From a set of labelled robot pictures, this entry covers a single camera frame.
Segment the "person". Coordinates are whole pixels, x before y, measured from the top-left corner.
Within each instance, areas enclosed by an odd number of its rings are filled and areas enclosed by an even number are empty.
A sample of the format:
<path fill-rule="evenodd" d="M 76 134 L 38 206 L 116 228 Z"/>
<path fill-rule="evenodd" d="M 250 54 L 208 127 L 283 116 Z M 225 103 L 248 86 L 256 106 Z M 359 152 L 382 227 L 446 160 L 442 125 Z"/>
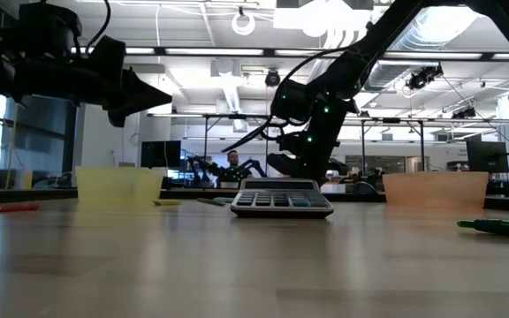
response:
<path fill-rule="evenodd" d="M 229 167 L 225 177 L 226 182 L 240 182 L 244 178 L 251 178 L 253 175 L 249 170 L 241 172 L 239 170 L 239 154 L 236 150 L 227 153 L 227 162 Z"/>

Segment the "green marker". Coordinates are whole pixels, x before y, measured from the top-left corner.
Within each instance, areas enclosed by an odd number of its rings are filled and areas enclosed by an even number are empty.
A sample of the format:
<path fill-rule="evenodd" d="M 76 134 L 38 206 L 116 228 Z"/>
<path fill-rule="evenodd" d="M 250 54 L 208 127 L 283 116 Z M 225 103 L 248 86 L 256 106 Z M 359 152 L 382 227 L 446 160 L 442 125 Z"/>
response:
<path fill-rule="evenodd" d="M 459 220 L 460 228 L 474 229 L 489 234 L 509 237 L 509 221 L 499 219 Z"/>

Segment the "orange plastic bin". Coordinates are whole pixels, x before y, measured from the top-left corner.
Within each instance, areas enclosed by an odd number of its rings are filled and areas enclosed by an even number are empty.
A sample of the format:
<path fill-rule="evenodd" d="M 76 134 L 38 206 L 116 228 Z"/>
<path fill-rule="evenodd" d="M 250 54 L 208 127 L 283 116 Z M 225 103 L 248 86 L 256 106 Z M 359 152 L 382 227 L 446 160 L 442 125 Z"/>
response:
<path fill-rule="evenodd" d="M 399 208 L 482 209 L 488 172 L 421 171 L 383 176 L 386 201 Z"/>

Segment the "black computer monitor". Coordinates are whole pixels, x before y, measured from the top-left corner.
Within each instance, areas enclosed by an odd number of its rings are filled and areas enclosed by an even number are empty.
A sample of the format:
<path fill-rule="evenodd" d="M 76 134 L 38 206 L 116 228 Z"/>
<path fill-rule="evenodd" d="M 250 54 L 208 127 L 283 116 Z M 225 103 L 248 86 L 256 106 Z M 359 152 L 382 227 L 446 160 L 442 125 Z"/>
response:
<path fill-rule="evenodd" d="M 467 159 L 470 171 L 488 172 L 489 174 L 508 173 L 507 157 L 504 142 L 467 142 Z"/>
<path fill-rule="evenodd" d="M 178 168 L 180 166 L 181 142 L 143 141 L 141 143 L 141 167 Z"/>

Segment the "white desk calculator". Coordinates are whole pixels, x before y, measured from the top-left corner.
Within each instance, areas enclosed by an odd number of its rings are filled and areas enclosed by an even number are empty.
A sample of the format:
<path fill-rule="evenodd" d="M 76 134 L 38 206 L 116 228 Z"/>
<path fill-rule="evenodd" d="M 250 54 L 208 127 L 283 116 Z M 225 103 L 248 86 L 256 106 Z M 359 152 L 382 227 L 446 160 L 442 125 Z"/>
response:
<path fill-rule="evenodd" d="M 246 178 L 230 210 L 238 217 L 323 219 L 334 207 L 311 179 Z"/>

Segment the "yellow plastic bin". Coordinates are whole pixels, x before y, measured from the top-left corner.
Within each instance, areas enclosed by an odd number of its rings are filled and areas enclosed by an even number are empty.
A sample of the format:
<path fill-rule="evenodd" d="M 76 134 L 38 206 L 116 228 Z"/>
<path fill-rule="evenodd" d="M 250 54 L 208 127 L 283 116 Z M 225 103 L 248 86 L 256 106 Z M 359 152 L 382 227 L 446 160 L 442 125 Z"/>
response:
<path fill-rule="evenodd" d="M 95 205 L 147 205 L 160 196 L 161 170 L 136 167 L 75 168 L 78 200 Z"/>

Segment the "black table frame rail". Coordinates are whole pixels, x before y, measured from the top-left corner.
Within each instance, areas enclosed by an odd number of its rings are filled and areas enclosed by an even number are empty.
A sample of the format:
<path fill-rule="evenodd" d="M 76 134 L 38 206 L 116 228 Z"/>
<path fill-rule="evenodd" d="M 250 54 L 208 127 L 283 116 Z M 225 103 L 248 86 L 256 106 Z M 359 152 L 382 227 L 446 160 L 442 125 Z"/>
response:
<path fill-rule="evenodd" d="M 216 197 L 231 198 L 237 194 L 237 190 L 202 190 L 202 189 L 171 189 L 162 190 L 160 199 L 195 200 L 197 198 L 214 199 Z M 352 193 L 325 193 L 325 198 L 330 202 L 369 202 L 386 203 L 384 194 L 360 195 Z M 42 189 L 42 190 L 0 190 L 0 203 L 13 203 L 24 201 L 50 201 L 76 199 L 76 189 Z M 484 202 L 486 209 L 509 211 L 509 198 L 487 197 Z"/>

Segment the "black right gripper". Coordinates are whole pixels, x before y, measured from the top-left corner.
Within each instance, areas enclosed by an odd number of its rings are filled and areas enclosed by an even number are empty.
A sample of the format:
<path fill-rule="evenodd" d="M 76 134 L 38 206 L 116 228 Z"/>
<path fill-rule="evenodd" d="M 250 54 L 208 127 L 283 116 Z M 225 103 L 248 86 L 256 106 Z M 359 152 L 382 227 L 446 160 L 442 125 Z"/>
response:
<path fill-rule="evenodd" d="M 349 167 L 335 158 L 330 159 L 330 155 L 338 146 L 338 135 L 347 112 L 357 112 L 354 99 L 316 100 L 307 129 L 279 137 L 279 149 L 290 152 L 294 158 L 286 154 L 268 154 L 268 164 L 292 178 L 324 178 L 330 160 L 330 170 L 346 176 Z"/>

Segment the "black overhead frame bar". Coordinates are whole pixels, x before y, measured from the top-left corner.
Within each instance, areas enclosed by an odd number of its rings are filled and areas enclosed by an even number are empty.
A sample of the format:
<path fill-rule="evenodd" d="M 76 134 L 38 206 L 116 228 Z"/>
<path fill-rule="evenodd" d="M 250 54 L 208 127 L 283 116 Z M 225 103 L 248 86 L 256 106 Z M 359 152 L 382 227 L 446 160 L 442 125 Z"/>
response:
<path fill-rule="evenodd" d="M 250 48 L 202 48 L 202 47 L 127 47 L 127 56 L 143 57 L 266 57 L 266 58 L 306 58 L 317 55 L 321 49 L 250 49 Z M 509 52 L 458 52 L 458 51 L 386 51 L 385 60 L 434 60 L 509 62 Z"/>

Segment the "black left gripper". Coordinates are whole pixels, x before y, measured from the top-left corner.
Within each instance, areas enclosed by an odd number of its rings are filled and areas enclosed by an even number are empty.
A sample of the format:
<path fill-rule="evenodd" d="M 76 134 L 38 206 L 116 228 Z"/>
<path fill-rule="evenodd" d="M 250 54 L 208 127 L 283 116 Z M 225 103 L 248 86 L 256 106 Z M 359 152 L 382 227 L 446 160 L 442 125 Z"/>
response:
<path fill-rule="evenodd" d="M 123 70 L 124 42 L 105 35 L 86 58 L 70 63 L 26 58 L 15 66 L 13 97 L 42 95 L 103 106 L 109 122 L 125 127 L 126 111 L 170 104 L 172 96 L 142 81 L 132 68 Z"/>

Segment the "red crayon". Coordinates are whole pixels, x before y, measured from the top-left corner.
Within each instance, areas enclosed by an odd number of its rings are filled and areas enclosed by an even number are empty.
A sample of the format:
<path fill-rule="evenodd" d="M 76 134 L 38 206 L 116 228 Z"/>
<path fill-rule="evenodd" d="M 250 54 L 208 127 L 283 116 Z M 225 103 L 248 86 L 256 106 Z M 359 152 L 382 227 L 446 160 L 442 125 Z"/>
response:
<path fill-rule="evenodd" d="M 40 208 L 39 204 L 34 203 L 9 203 L 0 204 L 0 213 L 35 211 Z"/>

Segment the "black metal rack frame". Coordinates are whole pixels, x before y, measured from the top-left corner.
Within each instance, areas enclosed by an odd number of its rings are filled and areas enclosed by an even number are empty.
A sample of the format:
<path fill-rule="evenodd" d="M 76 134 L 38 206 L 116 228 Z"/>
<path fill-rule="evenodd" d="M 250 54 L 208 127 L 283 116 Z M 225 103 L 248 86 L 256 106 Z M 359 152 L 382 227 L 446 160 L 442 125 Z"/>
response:
<path fill-rule="evenodd" d="M 231 146 L 239 153 L 244 162 L 249 158 L 265 163 L 266 155 L 276 153 L 278 144 L 257 136 L 249 142 L 236 144 L 247 134 L 234 130 L 234 121 L 226 117 L 166 117 L 153 114 L 146 115 L 143 124 L 152 125 L 143 140 L 175 140 L 181 142 L 181 148 L 188 155 L 208 156 L 219 165 L 226 166 L 226 153 Z M 428 149 L 433 137 L 428 134 L 420 136 L 420 128 L 390 127 L 385 140 L 381 126 L 344 126 L 339 135 L 340 145 L 333 149 L 332 156 L 343 161 L 348 155 L 391 155 L 419 156 L 422 150 Z"/>

